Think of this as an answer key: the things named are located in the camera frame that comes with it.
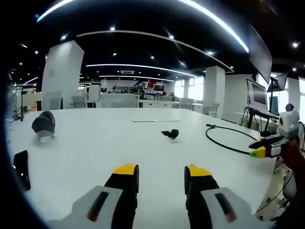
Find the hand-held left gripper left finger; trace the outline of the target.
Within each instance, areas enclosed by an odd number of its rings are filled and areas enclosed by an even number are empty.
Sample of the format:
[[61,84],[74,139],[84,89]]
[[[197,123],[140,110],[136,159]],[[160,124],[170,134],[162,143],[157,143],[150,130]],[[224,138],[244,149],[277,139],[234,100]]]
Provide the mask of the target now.
[[137,209],[139,166],[116,168],[104,186],[96,186],[72,205],[69,215],[48,222],[50,229],[131,229]]

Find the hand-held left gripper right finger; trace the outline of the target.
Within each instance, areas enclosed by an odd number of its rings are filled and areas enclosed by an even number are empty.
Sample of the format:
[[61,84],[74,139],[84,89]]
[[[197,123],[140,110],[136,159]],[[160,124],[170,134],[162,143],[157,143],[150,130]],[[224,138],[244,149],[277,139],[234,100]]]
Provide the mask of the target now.
[[267,229],[251,206],[227,187],[219,187],[208,170],[184,168],[186,209],[192,229]]

